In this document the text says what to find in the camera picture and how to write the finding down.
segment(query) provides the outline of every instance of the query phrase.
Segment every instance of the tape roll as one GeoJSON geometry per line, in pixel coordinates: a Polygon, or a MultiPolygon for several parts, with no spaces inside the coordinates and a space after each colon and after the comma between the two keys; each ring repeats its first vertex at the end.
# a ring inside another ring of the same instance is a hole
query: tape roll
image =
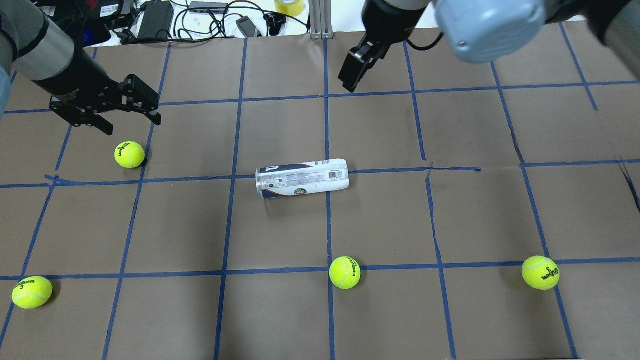
{"type": "Polygon", "coordinates": [[[305,2],[303,0],[275,0],[276,11],[279,13],[285,13],[289,16],[298,16],[305,9],[305,2]]]}

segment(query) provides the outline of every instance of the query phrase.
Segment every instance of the cable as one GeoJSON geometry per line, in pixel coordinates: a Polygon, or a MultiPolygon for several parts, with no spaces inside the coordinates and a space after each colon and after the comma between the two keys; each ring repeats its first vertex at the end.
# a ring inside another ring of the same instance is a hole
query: cable
{"type": "Polygon", "coordinates": [[[201,35],[209,35],[211,38],[217,37],[218,35],[222,34],[223,35],[222,37],[227,38],[227,34],[225,33],[224,27],[220,24],[220,21],[218,21],[218,19],[213,14],[213,12],[211,10],[207,9],[207,13],[211,16],[211,19],[212,19],[212,22],[209,24],[209,32],[208,33],[204,33],[202,31],[196,31],[196,30],[187,29],[187,27],[184,24],[184,19],[186,18],[186,13],[184,13],[184,15],[182,16],[182,29],[178,29],[177,37],[178,38],[182,38],[180,32],[184,31],[189,36],[190,40],[194,40],[193,36],[191,36],[191,33],[201,34],[201,35]],[[218,32],[214,34],[213,31],[216,28],[218,29],[218,32]]]}
{"type": "Polygon", "coordinates": [[[222,32],[225,34],[225,36],[227,34],[227,25],[225,23],[225,20],[227,19],[227,17],[233,16],[233,15],[244,17],[244,15],[241,13],[226,13],[225,15],[223,15],[222,16],[222,32]]]}
{"type": "Polygon", "coordinates": [[[208,12],[210,12],[212,9],[219,9],[219,10],[223,9],[224,10],[223,11],[223,20],[221,22],[222,24],[224,24],[225,18],[226,18],[226,16],[228,16],[227,13],[228,13],[229,9],[246,9],[246,10],[258,10],[258,11],[262,12],[263,16],[266,13],[273,13],[273,14],[283,15],[285,17],[288,17],[290,19],[295,20],[296,22],[299,22],[305,28],[307,28],[307,24],[305,24],[304,22],[298,20],[297,18],[295,18],[293,16],[290,16],[290,15],[287,15],[287,14],[284,14],[284,13],[279,13],[279,12],[272,12],[270,10],[263,10],[260,6],[258,6],[257,4],[255,4],[255,3],[251,2],[251,1],[235,0],[235,1],[232,1],[229,4],[227,4],[226,6],[217,6],[217,7],[210,7],[210,8],[187,8],[187,9],[181,10],[178,13],[178,15],[176,15],[175,20],[173,21],[173,35],[175,37],[180,38],[180,36],[178,35],[179,31],[177,30],[177,24],[178,24],[178,20],[180,19],[180,16],[182,16],[182,21],[184,22],[184,18],[186,16],[187,12],[190,11],[190,10],[207,10],[208,12]],[[248,4],[251,4],[251,5],[254,5],[255,8],[251,8],[251,7],[248,7],[248,6],[232,6],[233,4],[236,4],[236,3],[248,3],[248,4]]]}
{"type": "Polygon", "coordinates": [[[169,2],[170,2],[171,4],[174,4],[175,6],[180,6],[180,7],[183,7],[183,8],[188,8],[188,7],[189,7],[189,3],[187,2],[187,0],[184,0],[184,5],[183,5],[183,4],[176,3],[176,2],[175,2],[175,1],[173,1],[173,0],[169,0],[169,2]]]}
{"type": "Polygon", "coordinates": [[[440,40],[442,40],[443,37],[444,37],[444,33],[440,33],[440,35],[438,35],[438,38],[434,42],[432,42],[430,45],[427,45],[427,46],[417,46],[413,42],[411,42],[411,40],[409,39],[406,39],[406,43],[409,44],[409,46],[414,48],[415,50],[427,51],[436,47],[436,45],[438,45],[438,43],[440,42],[440,40]]]}

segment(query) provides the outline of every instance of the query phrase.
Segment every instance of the electronic device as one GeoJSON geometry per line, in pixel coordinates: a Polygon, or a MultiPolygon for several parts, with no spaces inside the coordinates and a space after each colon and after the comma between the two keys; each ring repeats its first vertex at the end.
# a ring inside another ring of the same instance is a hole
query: electronic device
{"type": "Polygon", "coordinates": [[[236,24],[238,24],[238,29],[246,38],[259,38],[262,36],[260,30],[255,27],[255,24],[248,16],[241,17],[236,21],[236,24]]]}
{"type": "Polygon", "coordinates": [[[224,14],[227,3],[207,3],[205,1],[192,1],[189,4],[189,12],[191,13],[218,13],[224,14]]]}
{"type": "Polygon", "coordinates": [[[169,37],[173,20],[173,5],[168,1],[150,1],[145,3],[145,16],[142,18],[138,38],[169,37]]]}

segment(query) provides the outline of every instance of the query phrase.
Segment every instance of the grid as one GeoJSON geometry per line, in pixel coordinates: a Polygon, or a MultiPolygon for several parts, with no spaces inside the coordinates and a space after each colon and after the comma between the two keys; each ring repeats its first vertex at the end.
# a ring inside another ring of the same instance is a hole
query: grid
{"type": "MultiPolygon", "coordinates": [[[[551,257],[551,253],[547,247],[547,242],[545,239],[545,232],[543,229],[543,224],[540,220],[540,215],[538,213],[538,209],[536,206],[536,199],[533,194],[533,190],[529,180],[528,169],[537,168],[537,167],[575,167],[575,166],[583,166],[583,165],[612,165],[617,164],[623,166],[624,164],[634,164],[640,163],[640,159],[611,159],[611,160],[598,160],[598,161],[576,161],[571,163],[528,163],[524,159],[522,155],[522,151],[520,150],[520,146],[518,144],[518,138],[516,135],[516,130],[511,121],[511,115],[509,114],[509,108],[507,106],[507,101],[505,99],[505,95],[503,90],[512,90],[512,89],[529,89],[529,88],[568,88],[568,87],[584,87],[586,94],[593,106],[594,110],[598,110],[598,105],[595,101],[591,93],[591,88],[595,86],[611,86],[611,85],[627,85],[627,84],[636,84],[637,81],[608,81],[608,82],[587,82],[582,69],[580,67],[580,63],[574,50],[572,48],[572,44],[569,41],[569,38],[566,35],[566,31],[562,24],[559,25],[561,32],[563,34],[564,41],[566,42],[566,46],[568,47],[572,59],[575,63],[576,69],[580,74],[580,78],[582,80],[581,83],[567,83],[567,84],[553,84],[553,85],[520,85],[520,86],[502,86],[500,83],[500,79],[498,76],[498,72],[496,71],[495,65],[492,63],[491,68],[493,72],[493,76],[495,78],[495,86],[484,86],[484,87],[469,87],[469,88],[440,88],[440,89],[416,89],[414,82],[414,72],[412,69],[412,63],[409,56],[409,50],[406,44],[404,46],[404,55],[406,58],[406,63],[408,66],[408,75],[411,84],[411,90],[408,91],[389,91],[389,92],[366,92],[366,93],[356,93],[356,94],[330,94],[329,91],[329,75],[328,75],[328,52],[327,52],[327,40],[324,40],[323,44],[323,54],[324,54],[324,93],[318,95],[302,95],[302,96],[285,96],[285,97],[258,97],[258,98],[244,98],[243,90],[244,90],[244,78],[245,78],[245,68],[246,68],[246,54],[247,54],[247,45],[248,41],[245,39],[243,45],[243,57],[242,57],[242,66],[241,66],[241,80],[240,80],[240,89],[238,93],[237,99],[224,99],[224,100],[210,100],[210,101],[181,101],[181,102],[161,102],[161,106],[176,106],[176,105],[191,105],[191,104],[215,104],[215,103],[224,103],[230,102],[237,104],[237,120],[236,120],[236,133],[234,140],[234,158],[232,165],[232,173],[228,176],[218,176],[215,178],[210,177],[171,177],[171,178],[145,178],[145,171],[147,164],[144,164],[141,168],[140,178],[138,180],[130,180],[130,181],[69,181],[65,179],[61,179],[57,176],[49,176],[46,175],[45,178],[48,182],[45,183],[29,183],[29,184],[0,184],[0,188],[48,188],[49,192],[44,202],[44,206],[42,208],[42,212],[40,218],[38,219],[37,225],[33,232],[33,237],[31,239],[31,243],[29,245],[29,250],[27,256],[24,260],[24,265],[22,267],[22,272],[19,275],[13,276],[4,276],[0,277],[0,281],[16,281],[21,277],[25,276],[27,271],[27,267],[29,265],[29,260],[31,257],[32,250],[36,244],[38,238],[38,232],[40,230],[40,226],[42,224],[42,220],[47,211],[47,207],[49,205],[49,201],[53,195],[53,192],[56,188],[66,187],[66,186],[117,186],[124,184],[136,184],[137,192],[135,196],[134,206],[131,213],[131,221],[129,223],[129,228],[127,232],[127,239],[125,243],[125,249],[122,256],[122,264],[120,267],[120,271],[117,274],[68,274],[68,275],[45,275],[49,279],[117,279],[117,287],[115,292],[115,297],[113,299],[113,308],[111,311],[111,317],[109,321],[109,327],[107,331],[107,336],[104,344],[104,351],[102,358],[106,359],[109,352],[109,342],[111,340],[111,333],[113,330],[113,325],[115,321],[115,317],[118,311],[118,300],[120,297],[120,290],[122,288],[122,282],[124,279],[129,278],[151,278],[151,277],[191,277],[191,276],[205,276],[205,275],[215,275],[220,276],[221,285],[220,285],[220,299],[218,304],[218,323],[216,324],[216,339],[215,339],[215,349],[214,349],[214,358],[220,358],[220,338],[222,332],[222,323],[223,323],[223,311],[225,308],[225,287],[226,280],[228,275],[251,275],[251,274],[284,274],[284,273],[294,273],[294,272],[326,272],[328,267],[333,259],[332,252],[332,195],[331,193],[326,194],[326,240],[327,240],[327,265],[326,266],[315,266],[315,267],[297,267],[297,268],[258,268],[258,269],[250,269],[250,270],[230,270],[227,268],[228,266],[228,253],[229,253],[229,245],[230,245],[230,234],[232,228],[232,217],[233,217],[233,207],[234,207],[234,193],[236,189],[236,180],[237,179],[251,179],[253,175],[245,175],[245,174],[237,174],[237,161],[238,161],[238,152],[239,152],[239,141],[240,141],[240,130],[241,130],[241,114],[243,109],[243,103],[245,102],[256,102],[256,101],[281,101],[281,100],[295,100],[295,99],[316,99],[318,97],[322,97],[324,99],[324,143],[325,143],[325,158],[330,158],[330,99],[336,97],[375,97],[375,96],[384,96],[384,95],[408,95],[412,96],[413,101],[413,110],[415,115],[415,123],[419,136],[419,147],[420,147],[420,155],[423,161],[427,161],[428,154],[425,151],[425,146],[423,144],[422,137],[422,126],[420,124],[420,115],[418,109],[418,99],[417,94],[425,94],[425,93],[438,93],[438,92],[471,92],[471,91],[497,91],[500,96],[500,100],[502,103],[502,107],[504,110],[504,116],[508,123],[508,126],[511,130],[511,136],[513,139],[513,144],[515,147],[515,151],[520,160],[520,170],[522,171],[522,176],[525,182],[526,190],[529,196],[529,200],[531,202],[531,208],[534,213],[535,222],[538,228],[538,232],[540,235],[541,245],[543,247],[543,251],[547,257],[551,257]],[[136,214],[138,210],[138,203],[140,200],[140,195],[145,184],[149,183],[168,183],[168,182],[177,182],[177,181],[220,181],[220,180],[229,180],[230,181],[230,195],[228,201],[228,211],[227,211],[227,228],[225,235],[225,246],[224,246],[224,256],[223,256],[223,265],[222,270],[219,271],[193,271],[193,272],[154,272],[154,273],[126,273],[125,266],[127,263],[127,256],[129,252],[129,244],[131,242],[131,236],[133,233],[136,214]]],[[[161,77],[160,87],[159,87],[159,95],[162,96],[164,79],[166,75],[167,66],[169,64],[169,59],[171,56],[172,47],[169,45],[166,50],[166,56],[164,59],[164,68],[161,77]]],[[[98,53],[98,49],[94,50],[93,57],[98,53]]],[[[15,79],[16,73],[13,74],[12,81],[15,79]]],[[[47,112],[49,110],[46,109],[34,109],[34,110],[13,110],[6,111],[7,114],[18,114],[18,113],[38,113],[38,112],[47,112]]],[[[149,149],[152,143],[153,135],[154,135],[154,125],[150,126],[148,131],[148,139],[146,143],[146,149],[149,149]]],[[[62,144],[60,155],[58,157],[58,161],[56,164],[56,171],[60,169],[61,162],[63,161],[63,157],[65,155],[65,149],[68,144],[68,139],[72,132],[72,127],[69,126],[65,140],[62,144]]],[[[381,174],[381,173],[393,173],[393,172],[428,172],[431,171],[446,171],[446,172],[454,172],[454,171],[462,171],[462,172],[480,172],[482,171],[481,167],[407,167],[407,168],[374,168],[374,169],[357,169],[352,170],[350,174],[381,174]]],[[[636,191],[634,188],[633,182],[631,179],[628,179],[629,185],[633,192],[636,191]]],[[[454,332],[455,329],[452,328],[451,322],[451,311],[449,308],[449,297],[447,295],[447,285],[445,281],[445,272],[444,270],[447,268],[484,268],[484,267],[513,267],[520,266],[522,263],[517,261],[506,261],[506,262],[469,262],[469,263],[446,263],[442,259],[442,255],[440,252],[440,248],[438,245],[438,236],[437,236],[437,223],[434,218],[434,214],[438,211],[436,207],[434,207],[433,201],[433,192],[431,189],[431,180],[429,176],[426,177],[425,180],[425,190],[428,196],[428,206],[429,214],[431,217],[431,227],[434,237],[434,246],[436,249],[436,263],[424,263],[424,264],[395,264],[395,265],[370,265],[370,266],[362,266],[362,270],[365,272],[368,271],[381,271],[381,270],[411,270],[411,269],[437,269],[440,278],[440,287],[442,292],[442,301],[444,305],[444,314],[445,314],[445,322],[447,327],[447,336],[449,339],[449,348],[451,357],[453,359],[457,358],[456,354],[456,345],[455,345],[455,337],[454,332]]],[[[628,258],[584,258],[584,259],[557,259],[556,263],[559,265],[567,265],[567,264],[595,264],[595,263],[638,263],[640,262],[640,257],[628,257],[628,258]]],[[[330,358],[335,359],[335,330],[334,330],[334,304],[333,304],[333,286],[329,280],[327,280],[328,287],[328,305],[329,305],[329,346],[330,346],[330,358]]],[[[573,341],[572,330],[570,327],[570,323],[567,319],[566,312],[564,310],[563,298],[561,294],[561,287],[555,288],[555,295],[557,300],[557,306],[559,308],[564,331],[566,334],[566,340],[569,344],[569,348],[573,357],[578,357],[579,352],[576,349],[576,346],[573,341]]],[[[12,313],[14,306],[11,304],[9,307],[8,313],[6,315],[3,330],[0,334],[0,347],[3,343],[5,334],[7,332],[7,328],[11,321],[12,313]]]]}

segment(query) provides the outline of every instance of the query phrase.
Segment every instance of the wilson logo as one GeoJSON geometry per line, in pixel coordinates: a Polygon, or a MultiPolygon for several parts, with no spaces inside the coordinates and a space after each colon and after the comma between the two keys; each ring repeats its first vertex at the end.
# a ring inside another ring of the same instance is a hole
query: wilson logo
{"type": "Polygon", "coordinates": [[[548,274],[544,275],[543,277],[540,277],[540,279],[547,280],[550,277],[554,277],[557,274],[560,274],[560,270],[558,270],[558,268],[555,268],[553,270],[551,270],[551,268],[547,268],[547,271],[548,271],[548,274]]]}
{"type": "Polygon", "coordinates": [[[353,275],[352,276],[355,277],[356,276],[356,262],[353,261],[353,259],[351,259],[351,258],[347,258],[347,259],[349,259],[349,262],[351,263],[351,270],[353,271],[353,275]]]}
{"type": "Polygon", "coordinates": [[[125,142],[125,143],[123,143],[123,144],[122,144],[122,146],[121,146],[121,147],[119,147],[119,148],[118,148],[118,157],[121,157],[121,156],[122,156],[122,151],[123,151],[123,150],[124,150],[124,148],[126,148],[127,146],[129,146],[129,143],[128,143],[128,142],[125,142]]]}
{"type": "Polygon", "coordinates": [[[22,290],[24,289],[25,284],[35,284],[35,283],[36,283],[35,280],[21,281],[21,282],[18,282],[18,285],[16,285],[15,287],[17,288],[18,286],[20,286],[20,290],[22,290]]]}

